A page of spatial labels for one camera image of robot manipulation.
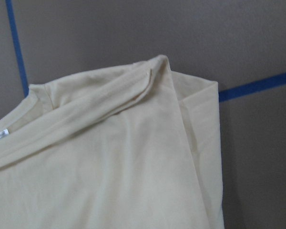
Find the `cream long-sleeve printed shirt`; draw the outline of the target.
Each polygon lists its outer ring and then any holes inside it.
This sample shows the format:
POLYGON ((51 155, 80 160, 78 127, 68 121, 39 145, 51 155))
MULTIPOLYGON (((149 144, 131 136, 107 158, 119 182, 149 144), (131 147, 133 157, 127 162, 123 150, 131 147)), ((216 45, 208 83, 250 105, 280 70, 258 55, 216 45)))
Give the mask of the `cream long-sleeve printed shirt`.
POLYGON ((0 120, 0 229, 222 229, 218 83, 159 55, 29 86, 0 120))

